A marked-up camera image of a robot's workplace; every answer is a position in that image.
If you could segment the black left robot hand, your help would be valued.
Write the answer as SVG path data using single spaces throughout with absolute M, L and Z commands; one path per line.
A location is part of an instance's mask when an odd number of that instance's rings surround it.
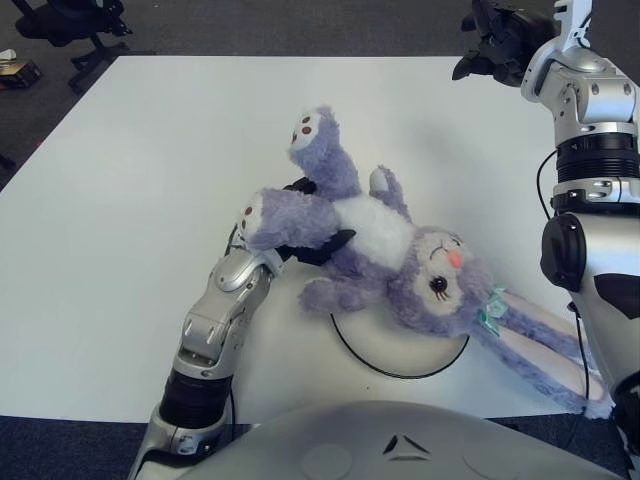
M 284 187 L 284 190 L 299 191 L 307 195 L 314 194 L 316 189 L 316 184 L 307 177 L 302 177 L 294 183 Z M 355 230 L 343 229 L 332 235 L 327 242 L 318 248 L 290 247 L 283 245 L 277 247 L 276 252 L 280 255 L 283 261 L 287 261 L 294 257 L 300 263 L 322 266 L 332 258 L 332 255 L 335 252 L 343 248 L 355 235 Z

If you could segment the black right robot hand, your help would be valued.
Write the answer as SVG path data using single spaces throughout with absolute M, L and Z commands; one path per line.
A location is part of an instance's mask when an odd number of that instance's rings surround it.
M 491 76 L 498 83 L 516 88 L 522 86 L 537 50 L 557 36 L 551 19 L 489 1 L 471 2 L 471 12 L 463 18 L 461 31 L 476 31 L 480 41 L 456 63 L 452 80 Z

